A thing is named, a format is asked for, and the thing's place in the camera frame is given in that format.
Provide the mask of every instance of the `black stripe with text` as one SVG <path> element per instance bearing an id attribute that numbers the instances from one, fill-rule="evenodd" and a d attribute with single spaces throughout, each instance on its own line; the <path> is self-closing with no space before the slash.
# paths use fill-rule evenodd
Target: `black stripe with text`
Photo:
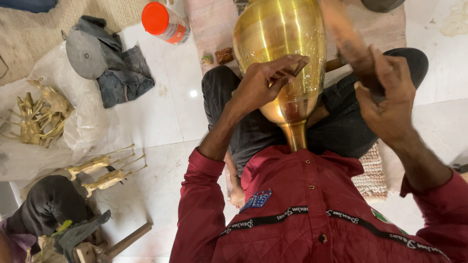
<path id="1" fill-rule="evenodd" d="M 395 242 L 400 243 L 400 244 L 402 244 L 402 245 L 404 245 L 404 246 L 406 246 L 406 247 L 408 247 L 410 249 L 414 249 L 414 250 L 418 250 L 418 251 L 431 252 L 431 253 L 438 253 L 438 254 L 441 254 L 441 255 L 443 255 L 444 257 L 446 257 L 448 259 L 448 257 L 436 247 L 431 247 L 431 246 L 428 246 L 428 245 L 418 243 L 418 242 L 416 242 L 414 240 L 411 240 L 408 237 L 405 237 L 403 235 L 398 235 L 398 234 L 394 234 L 394 233 L 380 231 L 374 225 L 372 225 L 371 223 L 365 221 L 362 218 L 354 217 L 354 216 L 348 215 L 346 213 L 343 213 L 343 212 L 340 212 L 340 211 L 337 211 L 337 210 L 327 210 L 327 215 L 330 216 L 330 217 L 343 219 L 343 220 L 346 220 L 348 222 L 360 225 L 360 226 L 364 227 L 365 229 L 369 230 L 372 234 L 374 234 L 377 237 L 395 241 Z"/>
<path id="2" fill-rule="evenodd" d="M 250 218 L 244 221 L 230 224 L 226 227 L 226 229 L 219 236 L 224 236 L 233 230 L 250 229 L 255 226 L 281 223 L 289 216 L 299 215 L 299 214 L 308 214 L 308 213 L 309 213 L 309 209 L 306 205 L 290 206 L 284 213 L 279 214 L 279 215 L 254 217 L 254 218 Z"/>

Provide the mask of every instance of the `brass animal statue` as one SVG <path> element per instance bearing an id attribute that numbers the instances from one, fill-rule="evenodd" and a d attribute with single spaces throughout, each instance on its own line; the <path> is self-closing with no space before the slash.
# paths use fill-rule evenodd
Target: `brass animal statue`
<path id="1" fill-rule="evenodd" d="M 128 149 L 128 148 L 131 148 L 131 147 L 135 147 L 135 144 L 132 144 L 128 147 L 125 147 L 125 148 L 122 148 L 122 149 L 118 149 L 116 151 L 113 151 L 111 153 L 116 153 L 116 152 L 120 152 L 122 150 L 125 150 L 125 149 Z M 78 165 L 78 166 L 69 166 L 69 167 L 66 167 L 65 170 L 68 170 L 70 172 L 70 174 L 72 175 L 72 181 L 74 181 L 76 179 L 76 175 L 80 172 L 83 172 L 85 174 L 91 174 L 91 173 L 94 173 L 94 172 L 97 172 L 99 170 L 101 170 L 101 168 L 103 167 L 106 167 L 106 166 L 109 166 L 109 165 L 112 165 L 114 163 L 118 163 L 118 162 L 121 162 L 123 160 L 126 160 L 132 156 L 135 156 L 135 154 L 132 154 L 130 156 L 127 156 L 125 158 L 123 158 L 122 160 L 119 160 L 117 159 L 115 162 L 110 162 L 110 155 L 111 153 L 108 153 L 108 154 L 104 154 L 104 155 L 101 155 L 101 156 L 98 156 L 98 157 L 94 157 L 86 162 L 84 162 L 83 164 L 81 165 Z"/>
<path id="2" fill-rule="evenodd" d="M 126 179 L 134 174 L 136 174 L 137 172 L 141 171 L 143 168 L 146 168 L 148 167 L 146 164 L 145 166 L 143 166 L 142 168 L 140 168 L 139 170 L 137 170 L 136 172 L 128 172 L 126 175 L 124 175 L 124 173 L 122 172 L 122 169 L 128 165 L 130 165 L 131 163 L 134 163 L 142 158 L 145 158 L 146 155 L 142 155 L 140 158 L 122 166 L 121 168 L 113 171 L 113 172 L 108 172 L 106 173 L 105 175 L 99 177 L 97 179 L 97 181 L 95 183 L 84 183 L 82 184 L 82 186 L 84 186 L 86 188 L 86 190 L 88 191 L 88 195 L 87 197 L 91 197 L 91 195 L 93 194 L 93 191 L 96 190 L 96 189 L 107 189 L 109 187 L 111 187 L 112 185 L 115 185 L 116 183 L 122 181 L 123 179 Z"/>
<path id="3" fill-rule="evenodd" d="M 14 136 L 13 138 L 5 136 L 3 134 L 1 134 L 1 136 L 7 137 L 9 139 L 16 139 L 25 144 L 35 144 L 43 146 L 46 143 L 46 139 L 44 138 L 43 129 L 39 125 L 39 119 L 36 118 L 36 114 L 40 111 L 41 104 L 33 102 L 30 92 L 26 93 L 24 101 L 21 100 L 20 97 L 17 97 L 16 99 L 18 101 L 18 107 L 20 109 L 21 115 L 15 113 L 12 110 L 9 110 L 9 112 L 21 117 L 22 121 L 20 123 L 15 123 L 1 118 L 0 120 L 19 126 L 20 134 L 18 135 L 13 132 L 10 132 L 10 134 Z"/>
<path id="4" fill-rule="evenodd" d="M 20 123 L 0 119 L 4 122 L 20 126 L 20 134 L 11 132 L 10 134 L 14 137 L 0 134 L 1 136 L 19 140 L 24 144 L 45 145 L 48 148 L 54 138 L 62 135 L 65 121 L 75 108 L 56 89 L 41 84 L 42 80 L 43 78 L 39 80 L 27 80 L 29 84 L 37 87 L 42 93 L 35 103 L 31 97 L 31 93 L 28 92 L 24 101 L 20 97 L 17 97 L 19 114 L 13 110 L 8 110 L 11 114 L 22 119 Z M 46 127 L 50 128 L 48 132 L 44 132 Z"/>

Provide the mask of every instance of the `plastic sheet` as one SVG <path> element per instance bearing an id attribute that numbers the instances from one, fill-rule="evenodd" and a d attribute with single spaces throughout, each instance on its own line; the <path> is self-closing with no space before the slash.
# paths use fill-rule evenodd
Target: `plastic sheet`
<path id="1" fill-rule="evenodd" d="M 1 118 L 19 122 L 20 118 L 8 112 L 8 109 L 18 112 L 16 97 L 24 98 L 26 92 L 31 92 L 34 100 L 40 97 L 41 92 L 26 82 L 29 78 L 44 78 L 41 83 L 58 89 L 75 110 L 65 121 L 63 136 L 54 139 L 48 149 L 0 137 L 0 181 L 33 179 L 77 164 L 109 128 L 97 81 L 86 80 L 73 70 L 65 42 L 42 57 L 28 78 L 0 87 Z M 9 132 L 19 134 L 19 127 L 0 121 L 0 133 L 12 137 Z"/>

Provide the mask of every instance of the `grinding disc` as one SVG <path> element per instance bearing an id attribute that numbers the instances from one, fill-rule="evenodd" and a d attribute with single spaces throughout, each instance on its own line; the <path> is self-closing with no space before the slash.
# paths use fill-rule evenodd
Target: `grinding disc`
<path id="1" fill-rule="evenodd" d="M 101 54 L 101 42 L 81 30 L 68 34 L 66 55 L 73 69 L 85 79 L 97 79 L 106 69 L 106 62 Z"/>

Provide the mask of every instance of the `plastic jar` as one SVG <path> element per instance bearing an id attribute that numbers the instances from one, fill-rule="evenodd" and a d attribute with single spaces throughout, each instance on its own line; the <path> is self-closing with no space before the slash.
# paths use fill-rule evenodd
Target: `plastic jar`
<path id="1" fill-rule="evenodd" d="M 141 22 L 148 33 L 174 45 L 184 43 L 190 35 L 190 27 L 185 21 L 158 2 L 145 6 Z"/>

